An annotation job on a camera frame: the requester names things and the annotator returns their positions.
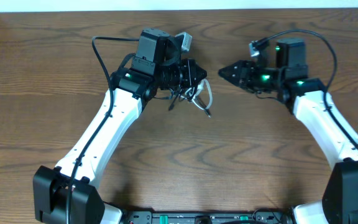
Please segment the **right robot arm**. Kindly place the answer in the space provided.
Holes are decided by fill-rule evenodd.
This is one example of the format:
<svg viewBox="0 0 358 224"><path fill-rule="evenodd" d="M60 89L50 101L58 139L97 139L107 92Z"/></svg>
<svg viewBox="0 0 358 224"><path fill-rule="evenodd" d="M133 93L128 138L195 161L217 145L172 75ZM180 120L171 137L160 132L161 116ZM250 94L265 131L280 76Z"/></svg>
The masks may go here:
<svg viewBox="0 0 358 224"><path fill-rule="evenodd" d="M219 70L220 77L255 95L277 93L303 123L332 169L320 201L297 205L293 223L358 223L358 134L335 106L326 86L309 78L303 39L277 40L276 66L265 59L267 39L249 45L252 60L239 60Z"/></svg>

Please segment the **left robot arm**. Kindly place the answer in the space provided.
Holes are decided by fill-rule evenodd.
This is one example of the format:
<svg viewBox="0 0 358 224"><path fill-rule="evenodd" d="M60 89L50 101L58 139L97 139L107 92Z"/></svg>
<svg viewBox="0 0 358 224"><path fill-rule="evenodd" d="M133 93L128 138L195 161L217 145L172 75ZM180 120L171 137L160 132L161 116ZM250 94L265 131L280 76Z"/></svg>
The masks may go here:
<svg viewBox="0 0 358 224"><path fill-rule="evenodd" d="M192 37L146 28L137 50L114 72L106 72L108 90L83 135L55 167L39 167L33 178L35 218L42 223L119 223L123 211L101 198L104 170L123 135L159 90L169 100L193 100L207 73L184 58Z"/></svg>

